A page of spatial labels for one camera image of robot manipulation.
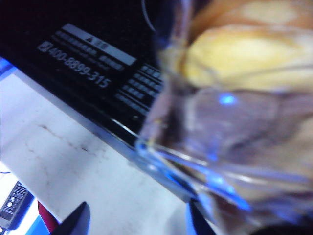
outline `blue surface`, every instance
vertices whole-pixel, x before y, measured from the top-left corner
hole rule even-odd
[[[10,64],[5,59],[0,58],[0,81],[5,79],[8,75],[14,72],[16,67]]]
[[[49,230],[39,215],[25,235],[49,235]]]
[[[191,209],[190,204],[187,204],[187,210],[186,210],[186,224],[187,224],[187,234],[188,235],[197,235],[197,232],[194,228],[193,222],[192,222],[192,216],[191,216]]]

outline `plastic wrap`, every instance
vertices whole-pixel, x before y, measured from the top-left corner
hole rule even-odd
[[[308,0],[167,1],[160,15],[165,86],[140,162],[221,234],[312,226],[312,21]]]

